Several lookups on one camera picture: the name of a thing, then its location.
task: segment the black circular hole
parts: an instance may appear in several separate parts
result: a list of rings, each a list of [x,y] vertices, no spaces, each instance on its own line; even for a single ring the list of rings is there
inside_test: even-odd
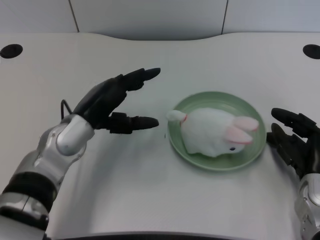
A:
[[[23,47],[19,44],[10,44],[0,51],[0,56],[4,59],[13,59],[19,56],[23,51]]]
[[[303,47],[303,52],[309,58],[320,59],[320,46],[315,44],[308,44]]]

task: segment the plate rim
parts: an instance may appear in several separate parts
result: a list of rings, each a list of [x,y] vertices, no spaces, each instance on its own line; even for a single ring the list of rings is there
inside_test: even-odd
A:
[[[205,94],[205,93],[218,93],[218,94],[225,94],[225,95],[231,95],[233,97],[236,97],[242,101],[244,101],[246,104],[248,104],[251,108],[254,109],[254,111],[258,114],[258,116],[260,117],[261,121],[262,121],[262,124],[263,124],[263,133],[264,133],[264,138],[265,138],[265,142],[264,144],[261,146],[261,149],[254,155],[254,157],[252,157],[252,160],[242,164],[242,165],[239,165],[239,166],[233,166],[233,167],[228,167],[228,168],[214,168],[214,167],[207,167],[207,166],[203,166],[201,164],[198,164],[196,162],[193,162],[193,161],[190,161],[188,158],[186,158],[182,153],[181,151],[179,150],[179,148],[173,143],[173,140],[172,140],[172,137],[171,137],[171,134],[170,134],[170,131],[169,131],[169,121],[168,121],[168,124],[167,124],[167,133],[169,135],[169,140],[170,140],[170,143],[171,145],[173,146],[174,150],[180,155],[180,157],[182,157],[183,159],[185,159],[186,161],[188,161],[189,163],[199,167],[199,168],[202,168],[202,169],[206,169],[206,170],[211,170],[211,171],[217,171],[217,172],[226,172],[226,171],[232,171],[232,170],[236,170],[236,169],[240,169],[242,167],[245,167],[246,165],[252,163],[254,160],[256,160],[260,155],[261,153],[263,152],[263,150],[265,149],[266,147],[266,144],[267,144],[267,129],[266,129],[266,125],[265,125],[265,122],[263,120],[263,118],[261,117],[261,115],[259,114],[259,112],[250,104],[248,103],[246,100],[242,99],[241,97],[238,97],[236,95],[233,95],[231,93],[228,93],[228,92],[223,92],[223,91],[201,91],[201,92],[197,92],[195,94],[191,94],[187,97],[185,97],[184,99],[182,99],[180,102],[178,102],[173,110],[176,109],[176,107],[181,104],[184,100],[192,97],[192,96],[195,96],[195,95],[198,95],[198,94]]]

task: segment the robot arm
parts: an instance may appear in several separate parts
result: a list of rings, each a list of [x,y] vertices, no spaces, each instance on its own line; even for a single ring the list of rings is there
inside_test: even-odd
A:
[[[64,176],[71,164],[85,153],[87,142],[95,135],[95,129],[131,134],[134,130],[159,125],[158,120],[151,117],[127,117],[125,113],[116,112],[110,116],[126,98],[127,91],[142,88],[144,81],[159,73],[159,68],[142,68],[96,85],[72,114],[42,134],[37,149],[23,158],[0,195],[1,239],[22,239],[16,236],[14,227],[21,224],[26,231],[26,239],[28,235],[30,239],[42,239]]]
[[[299,113],[274,108],[272,116],[297,135],[287,135],[273,123],[267,142],[276,148],[284,162],[295,169],[300,178],[295,212],[300,220],[303,240],[320,240],[320,129],[316,123]]]

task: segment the white wall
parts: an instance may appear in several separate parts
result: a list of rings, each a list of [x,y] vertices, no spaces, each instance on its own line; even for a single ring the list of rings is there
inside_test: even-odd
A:
[[[71,3],[80,32],[131,40],[192,40],[220,35],[222,31],[320,32],[320,0]],[[0,0],[0,34],[72,32],[77,32],[77,27],[68,0]]]
[[[0,0],[0,33],[77,32],[68,0]]]
[[[320,32],[320,0],[229,0],[223,33]]]
[[[220,35],[227,0],[72,0],[80,32],[131,40]]]

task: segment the green plate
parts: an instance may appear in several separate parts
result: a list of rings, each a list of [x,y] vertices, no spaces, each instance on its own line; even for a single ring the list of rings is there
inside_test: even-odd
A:
[[[208,91],[185,98],[174,109],[188,114],[199,108],[221,109],[235,116],[252,117],[259,121],[259,128],[257,131],[249,133],[253,137],[253,143],[247,145],[241,152],[209,157],[200,153],[188,154],[179,123],[169,122],[168,133],[171,144],[184,159],[200,168],[228,171],[241,168],[260,155],[266,144],[267,132],[261,116],[249,103],[228,93]]]

